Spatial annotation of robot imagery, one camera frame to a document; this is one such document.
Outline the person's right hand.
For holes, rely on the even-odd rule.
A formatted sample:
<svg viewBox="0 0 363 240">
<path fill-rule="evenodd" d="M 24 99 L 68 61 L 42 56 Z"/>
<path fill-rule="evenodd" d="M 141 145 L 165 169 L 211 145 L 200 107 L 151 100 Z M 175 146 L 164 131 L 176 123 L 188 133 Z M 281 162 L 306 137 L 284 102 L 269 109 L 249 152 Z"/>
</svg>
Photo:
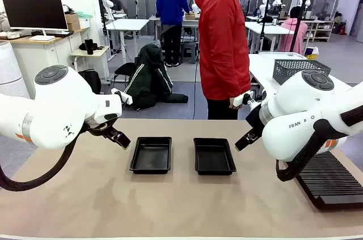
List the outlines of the person's right hand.
<svg viewBox="0 0 363 240">
<path fill-rule="evenodd" d="M 229 108 L 234 109 L 234 110 L 238 110 L 242 107 L 242 97 L 241 96 L 237 96 L 235 98 L 230 98 L 230 106 Z"/>
</svg>

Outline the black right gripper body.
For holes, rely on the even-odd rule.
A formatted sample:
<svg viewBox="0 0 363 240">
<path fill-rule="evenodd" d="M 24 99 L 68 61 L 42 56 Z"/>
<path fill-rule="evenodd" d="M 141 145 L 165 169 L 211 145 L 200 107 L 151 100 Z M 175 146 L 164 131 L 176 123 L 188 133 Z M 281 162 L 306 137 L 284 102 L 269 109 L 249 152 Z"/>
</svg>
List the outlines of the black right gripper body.
<svg viewBox="0 0 363 240">
<path fill-rule="evenodd" d="M 252 127 L 252 133 L 261 136 L 264 127 L 268 123 L 268 105 L 262 105 L 254 100 L 249 100 L 250 113 L 246 117 L 246 121 Z"/>
</svg>

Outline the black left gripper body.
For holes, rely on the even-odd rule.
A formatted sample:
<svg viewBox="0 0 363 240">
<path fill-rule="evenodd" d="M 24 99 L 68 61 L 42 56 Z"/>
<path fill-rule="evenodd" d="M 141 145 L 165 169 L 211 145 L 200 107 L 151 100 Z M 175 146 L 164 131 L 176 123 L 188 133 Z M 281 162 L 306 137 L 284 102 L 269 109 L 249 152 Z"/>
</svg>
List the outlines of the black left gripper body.
<svg viewBox="0 0 363 240">
<path fill-rule="evenodd" d="M 104 138 L 115 138 L 117 136 L 117 130 L 113 127 L 113 124 L 117 119 L 112 119 L 101 124 L 84 123 L 84 130 L 91 133 L 93 136 L 103 136 Z"/>
</svg>

